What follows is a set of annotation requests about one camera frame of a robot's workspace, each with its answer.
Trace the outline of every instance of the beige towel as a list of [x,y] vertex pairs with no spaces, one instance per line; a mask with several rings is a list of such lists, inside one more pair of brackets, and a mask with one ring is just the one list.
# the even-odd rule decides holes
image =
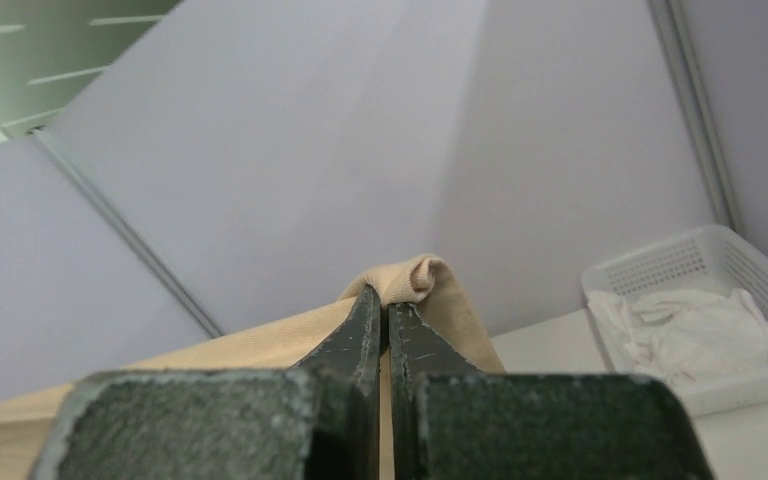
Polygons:
[[[475,315],[449,267],[421,255],[372,268],[355,279],[335,303],[243,332],[154,357],[126,368],[286,367],[321,342],[346,318],[365,285],[381,303],[418,303],[425,319],[455,349],[490,372],[502,372],[484,325]],[[389,360],[382,359],[381,478],[392,478]],[[0,403],[0,478],[24,478],[70,385]]]

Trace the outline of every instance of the white cloth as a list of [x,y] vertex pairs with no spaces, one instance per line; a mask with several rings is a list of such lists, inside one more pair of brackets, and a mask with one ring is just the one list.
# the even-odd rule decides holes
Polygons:
[[752,295],[699,290],[642,295],[633,305],[606,292],[588,294],[596,321],[607,327],[634,371],[688,385],[768,364],[768,322]]

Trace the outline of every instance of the basket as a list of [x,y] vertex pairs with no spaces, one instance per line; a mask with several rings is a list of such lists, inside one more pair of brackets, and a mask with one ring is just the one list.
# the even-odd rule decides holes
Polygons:
[[[693,288],[728,295],[740,287],[752,294],[768,321],[768,259],[720,225],[697,228],[590,267],[581,275],[581,285],[585,294],[601,290],[630,302],[658,290]],[[614,369],[631,372],[631,358],[600,322],[596,325]],[[767,402],[768,365],[673,391],[691,415]]]

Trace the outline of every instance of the ceiling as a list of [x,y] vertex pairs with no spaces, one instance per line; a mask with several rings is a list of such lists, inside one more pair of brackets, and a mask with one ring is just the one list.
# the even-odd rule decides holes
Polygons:
[[45,124],[178,1],[0,0],[1,132]]

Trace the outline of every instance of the table surface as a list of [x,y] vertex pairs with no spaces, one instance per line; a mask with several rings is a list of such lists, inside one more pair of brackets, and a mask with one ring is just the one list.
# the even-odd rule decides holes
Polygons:
[[[492,339],[512,373],[599,373],[610,362],[586,310]],[[768,403],[693,419],[708,462],[721,479],[768,478]]]

